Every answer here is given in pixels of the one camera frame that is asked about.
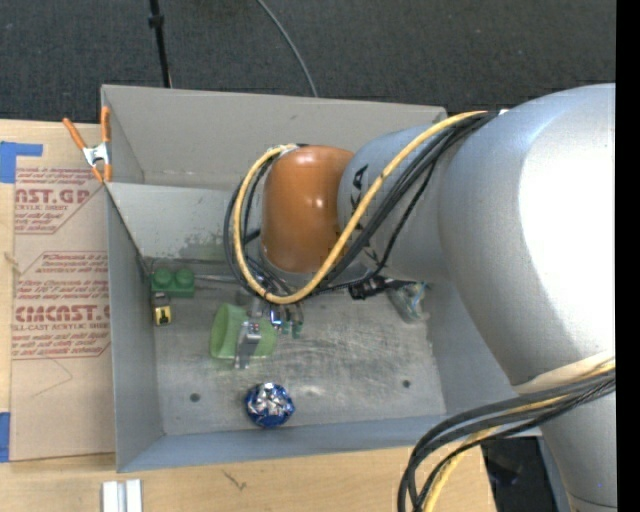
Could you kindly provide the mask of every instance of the green lego brick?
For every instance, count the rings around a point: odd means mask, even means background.
[[[169,297],[191,298],[195,294],[195,278],[188,268],[171,272],[158,268],[151,275],[151,292],[164,292]]]

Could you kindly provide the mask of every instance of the black floor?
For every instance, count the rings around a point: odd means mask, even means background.
[[[265,1],[322,97],[455,113],[616,79],[615,0]],[[312,95],[257,0],[160,6],[174,87]],[[0,0],[0,117],[95,122],[101,84],[162,86],[148,15],[146,0]],[[535,441],[487,454],[500,512],[554,510]]]

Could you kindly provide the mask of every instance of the metal bracket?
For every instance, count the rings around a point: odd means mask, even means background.
[[[103,482],[101,512],[142,512],[142,480]]]

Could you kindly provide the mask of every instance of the blue tape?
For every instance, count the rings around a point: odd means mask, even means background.
[[[42,148],[42,144],[0,141],[0,183],[15,183],[17,157],[42,156]]]
[[[9,416],[0,412],[0,462],[9,462]]]

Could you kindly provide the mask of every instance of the cardboard sheet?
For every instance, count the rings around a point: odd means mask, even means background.
[[[61,123],[3,121],[0,139],[44,146],[17,157],[11,187],[10,460],[110,452],[105,191]]]

